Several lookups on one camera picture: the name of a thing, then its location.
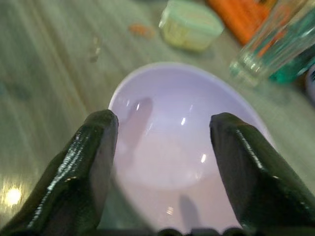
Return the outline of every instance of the glass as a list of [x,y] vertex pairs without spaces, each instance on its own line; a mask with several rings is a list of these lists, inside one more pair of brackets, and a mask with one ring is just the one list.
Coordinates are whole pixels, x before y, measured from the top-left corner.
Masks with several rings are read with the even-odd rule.
[[315,1],[280,0],[230,70],[256,86],[314,43]]

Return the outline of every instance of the table surface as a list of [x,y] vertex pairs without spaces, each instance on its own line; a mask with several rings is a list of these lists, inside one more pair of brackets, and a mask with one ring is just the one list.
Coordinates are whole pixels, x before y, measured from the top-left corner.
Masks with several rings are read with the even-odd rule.
[[[165,0],[0,1],[0,227],[85,117],[108,107],[128,73],[158,61],[198,66],[236,89],[315,193],[315,109],[307,97],[290,86],[265,83],[253,89],[234,81],[228,65],[240,46],[228,31],[202,54],[168,46],[158,30],[165,5]],[[152,28],[154,37],[131,34],[133,23]],[[7,201],[12,189],[21,192],[17,204]],[[113,183],[99,227],[142,226]]]

